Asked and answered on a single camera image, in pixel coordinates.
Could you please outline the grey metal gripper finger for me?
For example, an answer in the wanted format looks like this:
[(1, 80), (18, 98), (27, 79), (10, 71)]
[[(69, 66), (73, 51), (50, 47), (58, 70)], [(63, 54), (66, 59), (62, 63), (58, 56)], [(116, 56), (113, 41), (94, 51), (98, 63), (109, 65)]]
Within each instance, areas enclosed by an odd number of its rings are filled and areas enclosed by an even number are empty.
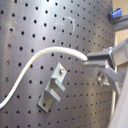
[(113, 48), (104, 48), (99, 52), (91, 52), (87, 54), (89, 62), (104, 61), (107, 60), (110, 66), (114, 66), (115, 62), (112, 55)]
[(115, 72), (108, 64), (86, 64), (87, 76), (98, 86), (110, 86), (117, 94), (121, 93), (126, 72)]

